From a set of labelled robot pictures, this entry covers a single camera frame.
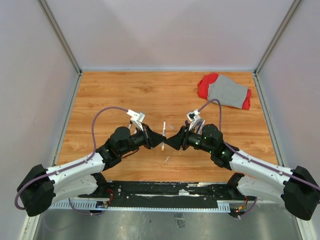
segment metal floor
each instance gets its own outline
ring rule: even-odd
[[[48,230],[65,227],[60,231]],[[186,212],[183,217],[174,212],[107,211],[101,216],[84,216],[72,210],[50,210],[40,218],[34,240],[64,239],[302,240],[302,237],[296,218],[285,209],[259,203],[242,220],[227,213]]]

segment wooden floor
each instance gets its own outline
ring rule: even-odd
[[[85,72],[76,96],[58,164],[79,159],[93,150],[91,124],[95,114],[108,106],[119,106],[146,114],[144,123],[166,136],[178,132],[186,114],[200,108],[205,99],[197,95],[197,84],[208,72]],[[252,90],[250,110],[222,107],[224,140],[248,154],[277,164],[258,94],[250,72],[221,72]],[[219,123],[219,107],[211,103],[201,117]],[[97,146],[119,126],[128,126],[130,116],[117,109],[102,113],[95,124]],[[107,180],[227,182],[233,172],[219,168],[203,151],[189,148],[161,151],[144,147],[120,164],[103,172]]]

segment red and gray cloth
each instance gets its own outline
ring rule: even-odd
[[[250,109],[251,90],[221,74],[204,75],[198,83],[198,95],[203,99],[218,99],[224,106]]]

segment white wall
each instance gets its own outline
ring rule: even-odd
[[[284,161],[320,184],[320,2],[304,1],[260,77]],[[320,207],[312,217],[320,239]]]
[[[0,238],[18,238],[14,207],[30,168],[52,163],[76,72],[36,0],[0,1]]]
[[[293,0],[47,0],[83,69],[253,70]]]

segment gray fabric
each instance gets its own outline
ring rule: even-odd
[[[209,84],[208,100],[218,99],[222,105],[242,109],[248,88],[235,83],[230,78],[219,75],[217,80]]]

